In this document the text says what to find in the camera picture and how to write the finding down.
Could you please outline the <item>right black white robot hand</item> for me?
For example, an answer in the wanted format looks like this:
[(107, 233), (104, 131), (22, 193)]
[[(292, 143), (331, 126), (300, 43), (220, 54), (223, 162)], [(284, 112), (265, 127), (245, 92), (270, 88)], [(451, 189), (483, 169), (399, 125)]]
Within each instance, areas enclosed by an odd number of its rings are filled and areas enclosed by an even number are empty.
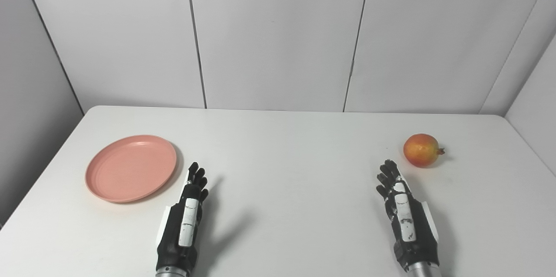
[(397, 164), (387, 159), (377, 175), (377, 191), (391, 222), (394, 255), (409, 277), (440, 277), (438, 233), (429, 206), (417, 200)]

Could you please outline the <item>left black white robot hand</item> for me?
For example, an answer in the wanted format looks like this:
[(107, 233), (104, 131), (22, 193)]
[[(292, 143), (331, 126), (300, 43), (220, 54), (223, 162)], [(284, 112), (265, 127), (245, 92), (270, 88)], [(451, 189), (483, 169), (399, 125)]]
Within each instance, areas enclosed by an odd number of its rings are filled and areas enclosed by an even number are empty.
[(189, 277), (197, 264), (196, 238), (209, 195), (204, 168), (193, 162), (176, 204), (169, 208), (157, 246), (157, 277)]

